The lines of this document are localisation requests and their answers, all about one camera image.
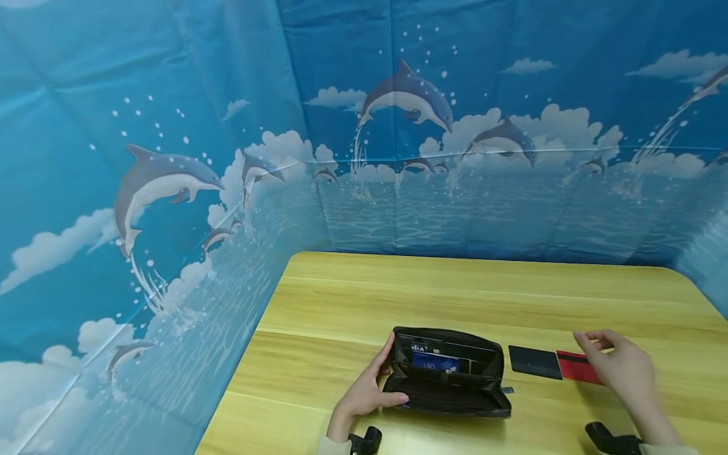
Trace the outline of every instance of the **left hand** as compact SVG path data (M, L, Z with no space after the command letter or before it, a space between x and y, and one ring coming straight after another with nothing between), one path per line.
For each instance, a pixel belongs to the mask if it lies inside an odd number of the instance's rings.
M376 383L380 374L391 372L387 365L387 358L394 343L395 335L390 333L387 343L381 348L381 351L364 368L347 393L339 400L333 410L326 432L329 439L338 443L346 442L349 440L349 431L354 423L354 418L365 416L377 408L391 408L409 401L409 397L401 392L380 392L379 385Z

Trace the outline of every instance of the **red card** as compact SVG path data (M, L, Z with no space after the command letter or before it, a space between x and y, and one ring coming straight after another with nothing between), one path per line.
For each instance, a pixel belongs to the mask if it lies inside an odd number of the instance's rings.
M556 351L556 357L564 378L604 385L599 380L594 367L587 360L587 356L573 352Z

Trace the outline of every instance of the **sleeve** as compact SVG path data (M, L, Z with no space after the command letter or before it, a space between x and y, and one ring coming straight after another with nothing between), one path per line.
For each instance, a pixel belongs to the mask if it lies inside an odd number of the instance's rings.
M352 450L352 441L335 443L329 438L321 438L318 455L349 455Z
M642 450L642 455L699 455L692 447L640 444L639 448Z

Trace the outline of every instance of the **cartoon dolphin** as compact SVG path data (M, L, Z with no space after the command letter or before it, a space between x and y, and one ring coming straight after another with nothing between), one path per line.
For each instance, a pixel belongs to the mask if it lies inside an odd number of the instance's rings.
M205 252L205 259L207 259L207 250L209 250L211 246L217 242L223 242L234 235L234 231L225 228L214 228L210 231L209 235L205 238L205 241L202 242L202 251Z
M448 165L446 165L446 164L445 164L445 162L443 161L443 162L441 162L441 163L437 163L437 164L435 165L435 172L437 172L437 173L445 173L445 174L447 174L447 173L450 173L450 168L449 168L449 167L448 167Z
M328 169L322 169L322 170L318 171L316 173L316 175L314 176L314 179L319 178L319 177L323 178L324 180L334 182L337 185L341 186L341 184L339 183L339 179Z
M408 159L404 162L404 165L402 166L402 171L413 168L413 169L419 169L421 172L434 175L435 169L432 167L429 161L427 161L425 158L413 158Z
M695 101L702 100L707 96L717 94L718 87L724 82L728 82L728 65L718 70L718 72L716 72L705 84L700 86L692 95L690 95L685 100L682 107L693 104Z
M604 163L604 160L601 157L590 159L586 163L582 163L579 167L577 167L577 172L585 168L591 170L592 174L604 175L606 172L606 163Z
M184 155L158 154L128 143L127 150L136 163L122 177L114 201L114 220L124 256L134 248L140 229L131 227L134 215L157 199L177 196L172 203L188 199L194 201L203 189L225 189L213 170L201 162Z
M357 129L372 120L372 109L397 106L407 111L405 116L421 124L433 121L443 130L452 132L453 112L443 93L432 84L414 73L404 60L398 60L397 73L377 85L364 100Z
M253 190L253 184L261 181L265 175L272 175L280 181L285 182L283 174L280 170L275 167L271 162L265 159L254 157L251 154L243 152L242 155L245 157L245 162L242 165L242 201L248 200L250 192Z
M114 377L116 376L116 368L119 365L139 357L147 349L151 349L155 346L156 344L152 343L151 341L144 340L117 346L116 354L114 354L114 356L111 358L111 362L108 363L108 367L106 369L108 380L114 382Z
M511 157L514 153L523 153L531 163L531 167L534 167L536 163L536 146L534 142L519 127L515 126L508 116L500 125L475 136L460 156L461 159L472 153L476 146L496 147L503 150L503 152L497 153L504 157Z

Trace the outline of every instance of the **black clamp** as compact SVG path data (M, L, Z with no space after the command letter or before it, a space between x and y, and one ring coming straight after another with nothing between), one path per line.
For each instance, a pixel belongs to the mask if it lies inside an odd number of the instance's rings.
M596 448L609 455L642 455L642 439L635 435L614 436L601 422L592 422L585 428Z
M369 427L366 429L364 438L356 435L349 435L352 441L352 451L350 455L372 455L379 451L381 444L381 431L377 427Z

